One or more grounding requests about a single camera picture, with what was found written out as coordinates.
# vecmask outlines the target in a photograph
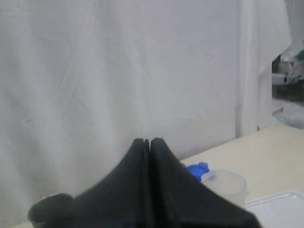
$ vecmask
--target metal cup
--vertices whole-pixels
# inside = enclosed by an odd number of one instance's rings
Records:
[[[34,228],[42,228],[49,221],[64,221],[74,215],[74,199],[71,195],[59,193],[47,196],[28,210],[28,220]]]

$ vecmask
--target table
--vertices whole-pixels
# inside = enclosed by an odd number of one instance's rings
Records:
[[[247,180],[253,200],[284,190],[304,193],[304,131],[274,125],[259,132],[184,159],[186,165],[207,162]],[[32,228],[24,223],[14,228]]]

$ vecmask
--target white cloth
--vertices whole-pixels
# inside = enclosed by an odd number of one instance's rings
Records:
[[[284,1],[262,2],[1,1],[0,224],[90,187],[135,137],[185,157],[255,131],[289,45]]]

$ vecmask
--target white tray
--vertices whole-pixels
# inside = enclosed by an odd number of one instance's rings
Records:
[[[304,228],[304,196],[286,191],[246,204],[263,228]]]

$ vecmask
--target clear plastic container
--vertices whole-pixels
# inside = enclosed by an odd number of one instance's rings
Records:
[[[228,170],[212,170],[202,175],[201,182],[210,190],[240,207],[248,195],[244,177]]]

